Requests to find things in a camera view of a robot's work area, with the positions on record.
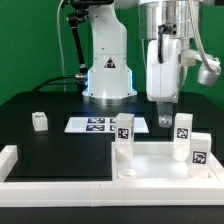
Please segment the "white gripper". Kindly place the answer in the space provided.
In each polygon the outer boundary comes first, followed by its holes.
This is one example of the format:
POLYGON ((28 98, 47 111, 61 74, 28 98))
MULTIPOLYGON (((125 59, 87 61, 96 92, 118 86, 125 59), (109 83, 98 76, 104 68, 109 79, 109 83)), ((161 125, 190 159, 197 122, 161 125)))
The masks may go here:
POLYGON ((190 48, 190 39, 164 36, 162 59, 158 58, 158 40, 148 44, 146 92, 149 101, 157 104, 158 123, 161 128, 172 126, 173 104, 178 101, 180 88, 184 85, 188 67, 201 61, 198 51, 190 48))

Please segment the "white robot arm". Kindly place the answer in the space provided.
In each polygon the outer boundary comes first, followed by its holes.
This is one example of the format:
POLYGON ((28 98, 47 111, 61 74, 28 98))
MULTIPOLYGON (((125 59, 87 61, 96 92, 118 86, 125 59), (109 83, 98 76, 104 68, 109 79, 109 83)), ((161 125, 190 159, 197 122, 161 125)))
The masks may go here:
POLYGON ((117 8, 139 8, 140 38, 147 56, 147 98, 157 104, 158 123, 172 126, 187 70, 201 63, 198 82, 212 86, 221 73, 220 61, 204 52, 198 31, 199 9, 210 0, 62 0, 74 12, 67 17, 76 44, 83 96, 103 104, 137 95, 127 66, 127 30, 117 8))

